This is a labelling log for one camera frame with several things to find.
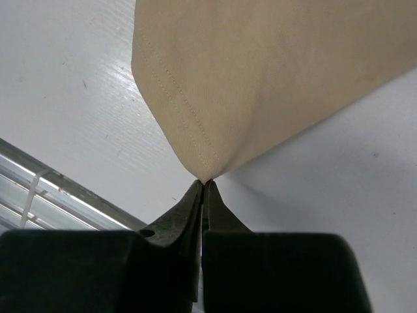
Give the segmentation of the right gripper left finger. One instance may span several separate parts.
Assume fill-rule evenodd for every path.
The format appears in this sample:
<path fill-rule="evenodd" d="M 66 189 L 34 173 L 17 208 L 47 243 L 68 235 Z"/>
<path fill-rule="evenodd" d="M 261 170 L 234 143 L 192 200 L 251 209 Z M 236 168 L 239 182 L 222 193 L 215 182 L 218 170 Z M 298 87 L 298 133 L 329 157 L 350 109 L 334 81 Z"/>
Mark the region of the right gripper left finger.
<path fill-rule="evenodd" d="M 1 236 L 2 312 L 190 312 L 203 185 L 138 231 L 11 230 Z"/>

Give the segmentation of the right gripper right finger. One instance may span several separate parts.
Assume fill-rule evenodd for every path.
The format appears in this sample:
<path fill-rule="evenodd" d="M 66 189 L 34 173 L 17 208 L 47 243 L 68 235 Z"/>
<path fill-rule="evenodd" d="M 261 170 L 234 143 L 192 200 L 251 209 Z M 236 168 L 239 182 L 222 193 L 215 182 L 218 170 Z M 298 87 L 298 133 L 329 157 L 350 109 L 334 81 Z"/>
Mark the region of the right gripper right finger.
<path fill-rule="evenodd" d="M 370 312 L 358 262 L 332 233 L 254 232 L 203 188 L 206 312 Z"/>

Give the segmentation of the beige t shirt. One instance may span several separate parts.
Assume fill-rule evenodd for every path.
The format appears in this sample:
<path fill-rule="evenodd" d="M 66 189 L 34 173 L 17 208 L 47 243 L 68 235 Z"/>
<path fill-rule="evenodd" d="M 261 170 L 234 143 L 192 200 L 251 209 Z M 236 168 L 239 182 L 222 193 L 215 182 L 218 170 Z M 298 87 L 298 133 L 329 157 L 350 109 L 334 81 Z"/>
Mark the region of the beige t shirt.
<path fill-rule="evenodd" d="M 416 66 L 415 1 L 138 1 L 132 74 L 206 182 Z"/>

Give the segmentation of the aluminium frame rail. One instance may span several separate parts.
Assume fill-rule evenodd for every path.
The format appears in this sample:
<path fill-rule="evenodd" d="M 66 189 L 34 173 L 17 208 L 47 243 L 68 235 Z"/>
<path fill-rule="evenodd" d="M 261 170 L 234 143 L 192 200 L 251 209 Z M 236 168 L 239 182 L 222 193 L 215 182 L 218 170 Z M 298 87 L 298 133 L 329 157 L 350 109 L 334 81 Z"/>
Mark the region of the aluminium frame rail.
<path fill-rule="evenodd" d="M 140 230 L 145 223 L 1 141 L 1 231 Z"/>

